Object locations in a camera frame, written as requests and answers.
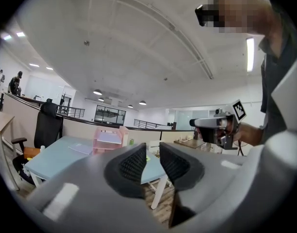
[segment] person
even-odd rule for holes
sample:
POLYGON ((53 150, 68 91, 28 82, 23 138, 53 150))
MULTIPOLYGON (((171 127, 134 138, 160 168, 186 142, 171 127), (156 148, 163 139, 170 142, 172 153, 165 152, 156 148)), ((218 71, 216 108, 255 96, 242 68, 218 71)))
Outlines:
MULTIPOLYGON (((271 93, 297 58, 297 30, 275 0, 213 1, 214 5, 211 8, 214 9, 207 11, 207 18, 214 21, 215 27, 235 33, 264 35, 259 44, 259 48, 265 53, 261 65, 263 84, 261 112, 265 113, 264 126, 256 128, 241 123, 234 135, 234 140, 253 146, 263 144, 271 136, 286 130, 283 117, 271 93)), ((231 124, 227 130, 232 131, 231 124)))
POLYGON ((1 69, 0 70, 0 85, 1 85, 1 83, 3 83, 4 82, 4 75, 3 75, 3 70, 1 69))
POLYGON ((11 92, 12 94, 17 95, 21 77, 22 77, 22 71, 19 71, 17 76, 11 79, 11 81, 8 84, 8 93, 11 92))

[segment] light blue table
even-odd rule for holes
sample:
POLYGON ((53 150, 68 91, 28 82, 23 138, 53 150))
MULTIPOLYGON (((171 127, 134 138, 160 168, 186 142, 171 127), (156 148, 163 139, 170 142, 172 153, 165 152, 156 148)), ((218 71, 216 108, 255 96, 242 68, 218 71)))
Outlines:
MULTIPOLYGON (((40 152, 25 165, 31 173, 31 177, 36 186, 39 186, 42 183, 41 179, 48 180, 72 163, 82 158, 90 157, 90 155, 69 148, 69 146, 77 143, 91 147, 93 144, 92 140, 64 136, 40 152)), ((147 156, 150 157, 150 160, 147 162, 143 170, 141 184, 160 179, 151 206, 152 209, 155 209, 163 194, 168 177, 160 164, 159 159, 148 151, 147 156)))

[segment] chair armrest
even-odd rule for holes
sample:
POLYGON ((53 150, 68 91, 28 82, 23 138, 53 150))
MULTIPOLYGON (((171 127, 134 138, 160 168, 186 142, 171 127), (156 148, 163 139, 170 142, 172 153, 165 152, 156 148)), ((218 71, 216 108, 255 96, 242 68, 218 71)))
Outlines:
POLYGON ((26 142, 27 138, 21 137, 21 138, 16 138, 12 140, 12 144, 20 143, 20 142, 26 142))
POLYGON ((19 143, 21 151, 24 152, 24 145, 23 142, 26 142, 27 138, 21 137, 21 138, 16 138, 12 140, 12 144, 19 143))

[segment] ceiling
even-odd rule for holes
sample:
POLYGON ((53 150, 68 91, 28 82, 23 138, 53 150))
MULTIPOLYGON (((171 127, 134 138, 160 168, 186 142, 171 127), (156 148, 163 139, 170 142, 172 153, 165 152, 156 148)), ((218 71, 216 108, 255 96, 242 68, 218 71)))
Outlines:
MULTIPOLYGON (((8 27, 9 34, 20 29, 27 37, 5 44, 26 65, 53 67, 87 98, 97 100, 92 91, 101 89, 122 107, 137 108, 140 100, 161 107, 171 90, 247 76, 248 36, 200 27, 194 10, 203 3, 27 0, 8 27)), ((250 76, 260 76, 264 56, 257 48, 261 37, 255 39, 250 76)))

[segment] office chair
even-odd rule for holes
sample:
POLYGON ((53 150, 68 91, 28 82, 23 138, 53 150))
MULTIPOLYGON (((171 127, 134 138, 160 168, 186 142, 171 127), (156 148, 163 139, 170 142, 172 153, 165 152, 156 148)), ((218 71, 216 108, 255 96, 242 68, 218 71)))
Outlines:
MULTIPOLYGON (((37 115, 37 123, 34 135, 34 147, 41 148, 44 145, 46 148, 50 146, 57 140, 57 135, 59 138, 62 137, 62 125, 63 118, 56 116, 57 105, 51 102, 45 102, 40 108, 40 112, 37 115)), ((16 138, 12 140, 13 144, 19 143, 22 152, 24 153, 23 142, 27 141, 26 138, 16 138)), ((23 164, 28 162, 24 158, 24 155, 17 156, 13 159, 13 165, 16 171, 19 173, 21 178, 30 184, 34 184, 32 177, 26 175, 23 171, 23 164)))

